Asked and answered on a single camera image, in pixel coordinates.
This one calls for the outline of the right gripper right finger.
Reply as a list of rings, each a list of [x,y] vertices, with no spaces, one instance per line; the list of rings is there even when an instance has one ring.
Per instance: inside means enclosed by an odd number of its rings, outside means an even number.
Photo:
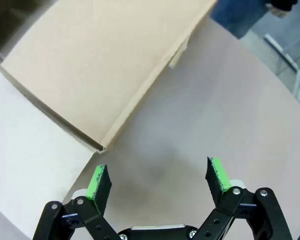
[[[207,158],[205,179],[215,208],[196,232],[198,240],[222,240],[236,219],[245,219],[255,240],[290,240],[288,224],[276,198],[268,187],[255,192],[230,180],[218,158]]]

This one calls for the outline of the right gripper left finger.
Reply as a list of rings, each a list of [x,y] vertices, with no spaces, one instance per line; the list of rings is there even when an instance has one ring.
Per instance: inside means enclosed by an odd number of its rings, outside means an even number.
[[[112,187],[107,165],[98,165],[85,194],[67,204],[46,203],[37,224],[34,240],[69,240],[76,229],[86,229],[94,240],[119,240],[118,233],[104,218]]]

